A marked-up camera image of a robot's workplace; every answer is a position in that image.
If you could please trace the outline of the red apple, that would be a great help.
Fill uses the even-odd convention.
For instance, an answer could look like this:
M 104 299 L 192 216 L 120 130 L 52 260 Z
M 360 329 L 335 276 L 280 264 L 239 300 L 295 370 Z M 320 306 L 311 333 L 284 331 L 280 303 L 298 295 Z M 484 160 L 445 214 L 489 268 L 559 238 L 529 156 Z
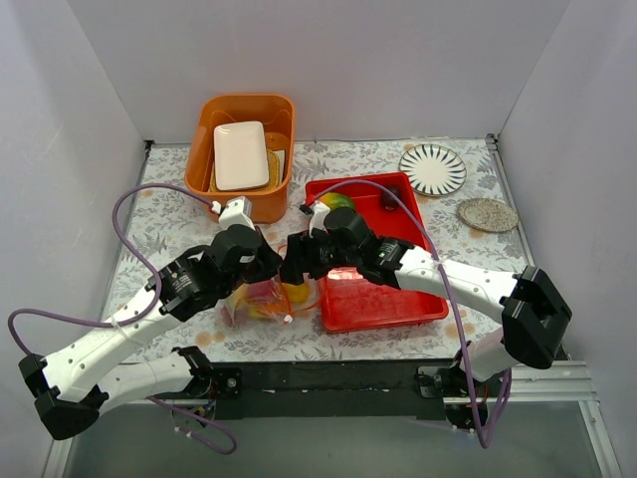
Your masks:
M 270 302 L 277 298 L 278 289 L 273 279 L 247 285 L 247 299 L 250 302 Z

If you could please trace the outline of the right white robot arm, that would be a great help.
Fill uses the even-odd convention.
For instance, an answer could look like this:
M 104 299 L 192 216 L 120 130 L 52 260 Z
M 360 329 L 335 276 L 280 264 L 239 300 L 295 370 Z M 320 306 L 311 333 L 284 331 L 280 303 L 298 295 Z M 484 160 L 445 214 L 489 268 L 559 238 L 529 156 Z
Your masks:
M 355 268 L 372 284 L 445 298 L 499 324 L 461 347 L 450 381 L 462 395 L 477 393 L 487 380 L 517 364 L 551 368 L 572 318 L 541 268 L 502 272 L 437 259 L 413 243 L 375 234 L 346 207 L 327 213 L 317 228 L 289 236 L 280 274 L 283 282 L 298 285 L 342 267 Z

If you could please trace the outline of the yellow woven basket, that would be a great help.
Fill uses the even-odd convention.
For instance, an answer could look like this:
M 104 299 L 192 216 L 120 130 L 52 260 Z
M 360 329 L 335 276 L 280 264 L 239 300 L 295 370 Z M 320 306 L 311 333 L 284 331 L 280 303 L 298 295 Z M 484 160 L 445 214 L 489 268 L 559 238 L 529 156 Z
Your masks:
M 221 163 L 214 162 L 209 191 L 270 191 L 280 185 L 283 172 L 279 156 L 270 149 L 249 160 L 228 156 Z

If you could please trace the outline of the yellow mango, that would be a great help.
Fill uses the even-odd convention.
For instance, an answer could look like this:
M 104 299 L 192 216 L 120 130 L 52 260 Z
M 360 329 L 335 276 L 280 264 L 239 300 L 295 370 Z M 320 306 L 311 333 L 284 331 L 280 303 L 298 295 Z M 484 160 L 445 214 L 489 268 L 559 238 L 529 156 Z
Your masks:
M 250 296 L 232 296 L 227 300 L 227 310 L 234 323 L 267 319 L 269 315 L 266 305 L 263 299 Z

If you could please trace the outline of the white rectangular plate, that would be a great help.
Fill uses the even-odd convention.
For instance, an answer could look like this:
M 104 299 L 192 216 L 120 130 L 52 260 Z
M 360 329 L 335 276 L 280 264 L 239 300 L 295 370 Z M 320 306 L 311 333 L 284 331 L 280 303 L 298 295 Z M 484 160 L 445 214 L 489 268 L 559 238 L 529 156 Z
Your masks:
M 240 121 L 217 125 L 213 131 L 214 162 L 221 163 L 228 156 L 254 159 L 265 153 L 265 131 L 259 121 Z

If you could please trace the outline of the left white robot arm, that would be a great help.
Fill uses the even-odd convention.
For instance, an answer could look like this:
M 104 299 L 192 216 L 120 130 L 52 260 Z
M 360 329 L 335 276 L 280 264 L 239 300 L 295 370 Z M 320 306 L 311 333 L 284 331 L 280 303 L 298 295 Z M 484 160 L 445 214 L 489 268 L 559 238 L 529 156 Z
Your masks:
M 58 352 L 24 357 L 19 370 L 50 435 L 74 437 L 113 408 L 149 396 L 222 392 L 224 375 L 196 347 L 148 362 L 125 359 L 240 286 L 273 278 L 282 262 L 259 229 L 232 225 L 160 269 L 104 327 Z

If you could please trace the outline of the speckled small round plate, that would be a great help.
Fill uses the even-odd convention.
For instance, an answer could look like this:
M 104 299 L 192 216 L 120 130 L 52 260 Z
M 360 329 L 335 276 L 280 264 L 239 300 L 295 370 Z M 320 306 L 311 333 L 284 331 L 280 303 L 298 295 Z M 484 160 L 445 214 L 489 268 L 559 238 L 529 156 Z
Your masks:
M 509 205 L 490 198 L 471 198 L 460 202 L 456 209 L 468 226 L 489 233 L 504 233 L 518 226 L 518 213 Z

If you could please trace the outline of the orange plastic bin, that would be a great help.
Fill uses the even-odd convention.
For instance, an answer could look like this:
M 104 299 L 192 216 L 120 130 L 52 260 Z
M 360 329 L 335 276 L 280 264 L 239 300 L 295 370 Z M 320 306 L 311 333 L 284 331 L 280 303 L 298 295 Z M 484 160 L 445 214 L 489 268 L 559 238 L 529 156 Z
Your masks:
M 275 94 L 231 94 L 202 108 L 184 182 L 196 195 L 226 204 L 244 195 L 252 218 L 275 223 L 288 207 L 296 112 Z

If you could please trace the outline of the red green mango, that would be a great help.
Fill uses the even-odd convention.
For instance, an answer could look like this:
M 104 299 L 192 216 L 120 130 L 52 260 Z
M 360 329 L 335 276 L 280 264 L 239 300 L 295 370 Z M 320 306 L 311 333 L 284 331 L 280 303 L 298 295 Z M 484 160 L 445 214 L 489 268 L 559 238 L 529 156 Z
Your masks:
M 337 192 L 328 192 L 324 195 L 322 195 L 318 201 L 322 204 L 324 204 L 330 211 L 333 211 L 335 209 L 338 208 L 349 208 L 352 210 L 356 209 L 356 205 L 353 202 L 353 200 L 342 193 L 337 193 Z

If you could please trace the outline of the red plastic tray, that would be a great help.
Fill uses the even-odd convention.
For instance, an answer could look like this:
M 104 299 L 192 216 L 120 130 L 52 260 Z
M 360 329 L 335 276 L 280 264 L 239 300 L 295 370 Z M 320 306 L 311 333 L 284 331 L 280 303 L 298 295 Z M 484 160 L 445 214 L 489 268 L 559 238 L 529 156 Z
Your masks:
M 363 179 L 392 190 L 407 209 L 389 210 L 382 203 L 380 189 L 359 183 L 345 185 L 341 178 L 308 182 L 306 197 L 319 198 L 326 189 L 337 185 L 336 191 L 353 201 L 356 211 L 376 234 L 404 239 L 429 250 L 430 245 L 409 217 L 420 219 L 421 214 L 407 175 L 391 172 L 367 175 Z M 351 267 L 330 271 L 318 281 L 318 287 L 322 323 L 330 333 L 427 324 L 449 314 L 443 298 L 374 285 Z

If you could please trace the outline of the yellow lemon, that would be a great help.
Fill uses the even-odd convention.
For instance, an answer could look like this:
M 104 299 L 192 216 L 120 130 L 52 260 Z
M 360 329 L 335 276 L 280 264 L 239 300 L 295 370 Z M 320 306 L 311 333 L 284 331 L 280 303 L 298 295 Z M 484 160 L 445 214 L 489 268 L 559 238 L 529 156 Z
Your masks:
M 284 283 L 283 289 L 292 304 L 305 303 L 311 293 L 311 288 L 308 284 L 292 285 Z

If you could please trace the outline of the striped round plate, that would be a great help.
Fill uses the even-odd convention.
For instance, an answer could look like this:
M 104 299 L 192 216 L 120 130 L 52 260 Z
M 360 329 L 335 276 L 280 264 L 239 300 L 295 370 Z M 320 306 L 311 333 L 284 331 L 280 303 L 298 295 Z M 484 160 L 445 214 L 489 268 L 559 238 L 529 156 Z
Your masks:
M 399 171 L 412 189 L 425 196 L 441 197 L 458 191 L 467 179 L 467 167 L 458 153 L 438 144 L 424 143 L 403 153 Z

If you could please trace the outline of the clear zip top bag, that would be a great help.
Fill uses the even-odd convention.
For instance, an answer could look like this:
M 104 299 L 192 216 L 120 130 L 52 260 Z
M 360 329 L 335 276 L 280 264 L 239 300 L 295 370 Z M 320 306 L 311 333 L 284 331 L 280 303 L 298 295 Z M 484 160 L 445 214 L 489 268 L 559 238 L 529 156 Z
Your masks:
M 282 283 L 280 275 L 264 282 L 243 284 L 221 306 L 224 324 L 238 329 L 252 322 L 289 325 L 306 319 L 323 297 L 322 283 L 308 277 L 301 285 Z

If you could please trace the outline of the dark purple passion fruit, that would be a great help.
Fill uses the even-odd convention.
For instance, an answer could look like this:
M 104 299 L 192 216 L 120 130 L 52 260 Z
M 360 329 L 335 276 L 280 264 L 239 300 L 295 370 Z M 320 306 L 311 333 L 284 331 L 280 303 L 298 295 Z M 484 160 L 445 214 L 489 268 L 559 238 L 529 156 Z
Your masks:
M 394 211 L 400 209 L 402 192 L 398 186 L 388 185 L 381 191 L 380 203 L 384 210 Z

